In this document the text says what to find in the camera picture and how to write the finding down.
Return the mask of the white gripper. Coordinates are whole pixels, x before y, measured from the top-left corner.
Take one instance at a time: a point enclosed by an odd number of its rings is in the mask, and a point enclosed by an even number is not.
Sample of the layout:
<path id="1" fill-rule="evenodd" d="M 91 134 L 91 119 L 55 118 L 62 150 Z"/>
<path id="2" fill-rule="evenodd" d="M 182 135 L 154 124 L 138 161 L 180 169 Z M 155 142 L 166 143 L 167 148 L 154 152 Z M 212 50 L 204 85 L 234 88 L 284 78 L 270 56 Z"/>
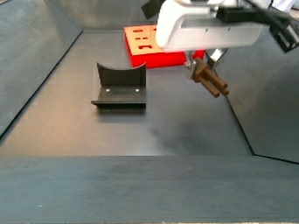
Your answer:
<path id="1" fill-rule="evenodd" d="M 191 80 L 196 62 L 194 50 L 207 51 L 207 64 L 215 67 L 228 49 L 251 46 L 263 25 L 254 22 L 222 22 L 216 15 L 220 9 L 251 9 L 246 0 L 166 0 L 156 25 L 156 44 L 166 52 L 186 52 L 184 67 Z"/>

